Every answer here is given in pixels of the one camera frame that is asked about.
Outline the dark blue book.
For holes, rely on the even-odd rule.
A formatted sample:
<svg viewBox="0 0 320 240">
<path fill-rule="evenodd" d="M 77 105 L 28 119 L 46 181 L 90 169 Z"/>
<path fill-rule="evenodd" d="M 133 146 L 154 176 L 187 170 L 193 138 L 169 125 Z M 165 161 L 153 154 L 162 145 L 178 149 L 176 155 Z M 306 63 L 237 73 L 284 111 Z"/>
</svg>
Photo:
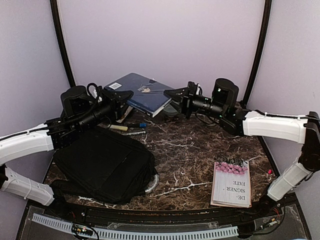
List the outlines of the dark blue book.
<svg viewBox="0 0 320 240">
<path fill-rule="evenodd" d="M 132 91 L 133 96 L 127 104 L 153 118 L 171 102 L 171 98 L 166 96 L 164 91 L 173 89 L 137 73 L 129 73 L 104 88 L 109 91 Z"/>
</svg>

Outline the black student backpack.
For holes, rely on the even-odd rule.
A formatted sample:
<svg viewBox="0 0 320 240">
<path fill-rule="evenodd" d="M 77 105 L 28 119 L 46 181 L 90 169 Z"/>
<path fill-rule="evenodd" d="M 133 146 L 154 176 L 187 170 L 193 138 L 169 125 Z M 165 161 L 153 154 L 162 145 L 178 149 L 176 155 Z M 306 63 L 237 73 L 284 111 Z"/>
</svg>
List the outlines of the black student backpack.
<svg viewBox="0 0 320 240">
<path fill-rule="evenodd" d="M 53 161 L 67 178 L 50 184 L 56 193 L 108 204 L 123 205 L 147 195 L 160 180 L 155 157 L 141 142 L 99 126 L 57 150 Z"/>
</svg>

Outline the white book with pink flowers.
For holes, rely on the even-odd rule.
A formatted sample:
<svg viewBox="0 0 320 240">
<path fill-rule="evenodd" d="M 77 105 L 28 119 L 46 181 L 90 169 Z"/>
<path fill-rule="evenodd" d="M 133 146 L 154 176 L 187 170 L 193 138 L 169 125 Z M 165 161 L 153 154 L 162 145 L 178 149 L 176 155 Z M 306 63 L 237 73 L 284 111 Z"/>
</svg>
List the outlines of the white book with pink flowers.
<svg viewBox="0 0 320 240">
<path fill-rule="evenodd" d="M 252 206 L 249 161 L 228 159 L 214 163 L 210 204 L 235 208 Z"/>
</svg>

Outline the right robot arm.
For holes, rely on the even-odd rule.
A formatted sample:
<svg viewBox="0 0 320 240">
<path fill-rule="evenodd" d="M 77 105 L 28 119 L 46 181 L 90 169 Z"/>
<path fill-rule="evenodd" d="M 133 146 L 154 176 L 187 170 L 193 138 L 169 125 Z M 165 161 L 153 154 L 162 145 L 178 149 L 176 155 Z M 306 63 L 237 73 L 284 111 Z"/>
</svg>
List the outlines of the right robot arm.
<svg viewBox="0 0 320 240">
<path fill-rule="evenodd" d="M 216 79 L 211 97 L 200 95 L 199 91 L 199 86 L 190 81 L 187 87 L 165 90 L 164 95 L 186 118 L 191 114 L 205 115 L 231 135 L 269 137 L 302 145 L 300 156 L 270 184 L 262 201 L 255 205 L 258 216 L 266 217 L 274 210 L 274 202 L 319 171 L 320 117 L 316 112 L 281 115 L 237 107 L 239 88 L 225 78 Z"/>
</svg>

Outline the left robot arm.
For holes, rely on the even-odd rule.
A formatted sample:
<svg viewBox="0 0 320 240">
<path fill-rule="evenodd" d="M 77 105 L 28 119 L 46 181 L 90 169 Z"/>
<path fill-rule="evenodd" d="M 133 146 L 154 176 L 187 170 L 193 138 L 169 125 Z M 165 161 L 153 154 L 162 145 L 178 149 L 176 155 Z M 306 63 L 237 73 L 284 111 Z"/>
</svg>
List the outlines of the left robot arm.
<svg viewBox="0 0 320 240">
<path fill-rule="evenodd" d="M 90 83 L 77 85 L 62 93 L 62 113 L 36 127 L 0 139 L 0 190 L 33 200 L 51 210 L 60 218 L 67 218 L 70 206 L 48 184 L 43 184 L 13 171 L 9 161 L 39 152 L 59 150 L 71 145 L 81 133 L 104 120 L 118 120 L 125 112 L 124 104 L 133 91 L 110 91 Z"/>
</svg>

